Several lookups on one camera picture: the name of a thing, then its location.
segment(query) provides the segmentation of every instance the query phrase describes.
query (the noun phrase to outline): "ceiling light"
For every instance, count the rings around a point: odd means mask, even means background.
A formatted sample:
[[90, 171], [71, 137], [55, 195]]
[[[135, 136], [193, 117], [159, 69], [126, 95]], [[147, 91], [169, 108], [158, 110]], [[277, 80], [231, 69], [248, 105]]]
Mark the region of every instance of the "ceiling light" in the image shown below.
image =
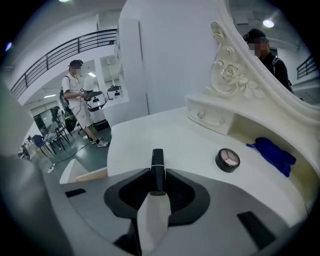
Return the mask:
[[11, 48], [11, 46], [12, 46], [12, 42], [8, 42], [8, 43], [6, 44], [6, 46], [5, 46], [4, 51], [5, 51], [5, 52], [8, 51], [8, 50]]
[[273, 22], [272, 20], [270, 20], [270, 19], [265, 19], [265, 20], [263, 21], [263, 25], [264, 25], [265, 27], [267, 27], [267, 28], [272, 28], [275, 24], [274, 24], [274, 22]]
[[92, 76], [93, 78], [96, 77], [96, 75], [95, 75], [94, 73], [92, 73], [92, 72], [89, 72], [88, 75], [89, 75], [89, 76]]
[[47, 96], [44, 96], [43, 98], [50, 98], [50, 97], [54, 97], [54, 96], [56, 96], [56, 94], [47, 95]]

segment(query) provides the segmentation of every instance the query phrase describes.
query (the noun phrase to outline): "white t-shirt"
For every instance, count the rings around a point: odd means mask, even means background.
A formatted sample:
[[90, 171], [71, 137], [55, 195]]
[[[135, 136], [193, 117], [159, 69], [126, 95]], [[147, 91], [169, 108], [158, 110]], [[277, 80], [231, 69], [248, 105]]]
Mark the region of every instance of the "white t-shirt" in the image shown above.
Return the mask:
[[[70, 90], [71, 93], [78, 93], [81, 91], [82, 86], [77, 78], [74, 78], [72, 75], [67, 74], [69, 77], [64, 77], [62, 79], [62, 88], [63, 93], [65, 93], [67, 90]], [[75, 97], [75, 98], [69, 98], [69, 108], [72, 110], [77, 106], [80, 106], [81, 104], [86, 104], [85, 100], [81, 97]]]

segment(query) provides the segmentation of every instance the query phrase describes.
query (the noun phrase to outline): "mirror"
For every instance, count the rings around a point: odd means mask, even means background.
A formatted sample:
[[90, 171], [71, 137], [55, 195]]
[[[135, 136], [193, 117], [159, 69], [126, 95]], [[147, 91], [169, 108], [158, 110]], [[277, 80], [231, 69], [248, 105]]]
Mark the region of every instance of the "mirror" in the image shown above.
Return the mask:
[[266, 68], [295, 96], [320, 106], [316, 62], [281, 10], [266, 0], [230, 0], [228, 4], [236, 29]]

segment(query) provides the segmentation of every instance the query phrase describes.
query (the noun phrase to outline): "blue cloth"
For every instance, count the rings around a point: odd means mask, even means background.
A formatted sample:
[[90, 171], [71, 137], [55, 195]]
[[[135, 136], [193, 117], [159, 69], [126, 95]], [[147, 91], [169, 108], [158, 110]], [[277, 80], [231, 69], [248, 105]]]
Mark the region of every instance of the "blue cloth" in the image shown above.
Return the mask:
[[254, 144], [247, 144], [247, 146], [256, 148], [265, 160], [274, 165], [286, 177], [289, 177], [291, 165], [296, 163], [296, 158], [293, 155], [280, 149], [271, 140], [264, 137], [256, 138]]

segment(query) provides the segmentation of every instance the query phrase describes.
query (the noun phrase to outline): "sneaker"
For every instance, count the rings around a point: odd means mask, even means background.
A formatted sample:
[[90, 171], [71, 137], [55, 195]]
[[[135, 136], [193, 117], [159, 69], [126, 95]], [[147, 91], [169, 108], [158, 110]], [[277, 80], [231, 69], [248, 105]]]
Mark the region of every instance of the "sneaker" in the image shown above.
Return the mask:
[[108, 147], [109, 146], [109, 142], [100, 140], [99, 144], [97, 146], [98, 146], [98, 148]]
[[90, 140], [90, 142], [91, 142], [91, 145], [96, 144], [96, 142], [94, 140]]

